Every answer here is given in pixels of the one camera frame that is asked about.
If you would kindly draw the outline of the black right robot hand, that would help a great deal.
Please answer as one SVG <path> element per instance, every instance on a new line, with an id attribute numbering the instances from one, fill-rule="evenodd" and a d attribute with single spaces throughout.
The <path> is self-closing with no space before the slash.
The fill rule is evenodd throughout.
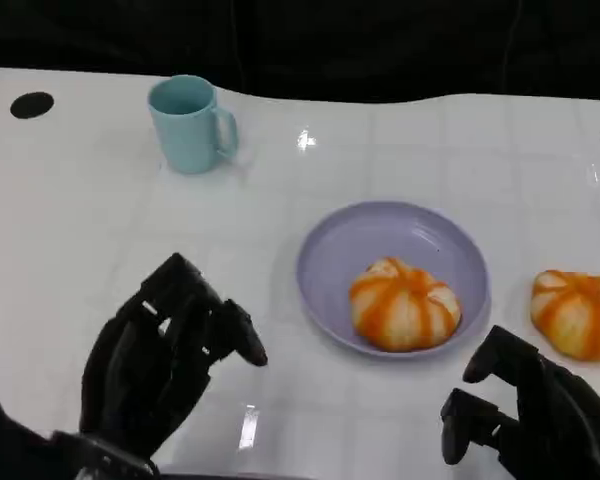
<path id="1" fill-rule="evenodd" d="M 600 396 L 580 376 L 494 326 L 463 379 L 495 375 L 517 391 L 517 418 L 455 388 L 441 409 L 442 456 L 458 464 L 470 444 L 488 446 L 516 479 L 600 479 Z"/>

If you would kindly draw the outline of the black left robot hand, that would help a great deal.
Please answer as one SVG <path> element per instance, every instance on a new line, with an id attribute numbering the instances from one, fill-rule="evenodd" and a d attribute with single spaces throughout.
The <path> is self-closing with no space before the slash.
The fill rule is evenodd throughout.
<path id="1" fill-rule="evenodd" d="M 250 315 L 172 254 L 100 331 L 82 375 L 81 433 L 150 458 L 196 406 L 210 368 L 231 353 L 268 363 Z"/>

